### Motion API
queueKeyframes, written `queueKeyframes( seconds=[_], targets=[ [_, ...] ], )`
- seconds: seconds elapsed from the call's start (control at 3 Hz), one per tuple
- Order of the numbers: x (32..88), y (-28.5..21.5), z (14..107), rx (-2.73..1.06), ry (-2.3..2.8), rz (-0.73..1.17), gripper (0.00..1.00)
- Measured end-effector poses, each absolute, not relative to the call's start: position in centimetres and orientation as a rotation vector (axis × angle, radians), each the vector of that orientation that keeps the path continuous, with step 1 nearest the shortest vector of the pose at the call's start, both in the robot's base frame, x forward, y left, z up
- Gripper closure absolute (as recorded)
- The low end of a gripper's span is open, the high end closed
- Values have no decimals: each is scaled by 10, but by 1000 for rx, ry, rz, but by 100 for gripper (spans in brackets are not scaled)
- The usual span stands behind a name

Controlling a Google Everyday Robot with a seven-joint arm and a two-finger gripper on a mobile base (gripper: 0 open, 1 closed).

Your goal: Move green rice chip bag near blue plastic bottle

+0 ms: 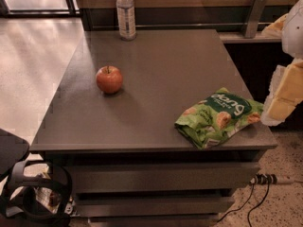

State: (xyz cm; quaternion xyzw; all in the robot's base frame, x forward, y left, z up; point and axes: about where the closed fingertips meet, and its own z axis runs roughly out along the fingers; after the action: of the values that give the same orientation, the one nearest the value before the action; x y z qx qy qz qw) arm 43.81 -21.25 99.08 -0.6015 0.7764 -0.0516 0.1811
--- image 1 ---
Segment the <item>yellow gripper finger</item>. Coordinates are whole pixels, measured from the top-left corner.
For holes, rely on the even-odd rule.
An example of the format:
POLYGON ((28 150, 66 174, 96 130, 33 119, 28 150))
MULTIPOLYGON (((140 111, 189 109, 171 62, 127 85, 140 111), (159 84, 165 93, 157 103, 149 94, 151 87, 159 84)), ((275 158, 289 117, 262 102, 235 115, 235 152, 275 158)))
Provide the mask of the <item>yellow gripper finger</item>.
POLYGON ((261 122, 267 126, 279 125, 302 101, 303 61, 294 59, 287 66, 278 65, 271 78, 261 122))
POLYGON ((282 35, 282 29, 284 22, 287 18, 287 14, 280 16, 277 20, 272 22, 266 28, 261 31, 261 35, 265 37, 280 38, 282 35))

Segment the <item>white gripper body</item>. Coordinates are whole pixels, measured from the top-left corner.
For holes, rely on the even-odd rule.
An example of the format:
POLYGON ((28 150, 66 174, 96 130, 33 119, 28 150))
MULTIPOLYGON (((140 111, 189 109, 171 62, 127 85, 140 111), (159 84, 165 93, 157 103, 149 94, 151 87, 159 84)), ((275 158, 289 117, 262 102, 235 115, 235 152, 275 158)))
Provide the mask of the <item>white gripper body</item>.
POLYGON ((298 0, 286 16, 281 41, 284 53, 303 59, 303 0, 298 0))

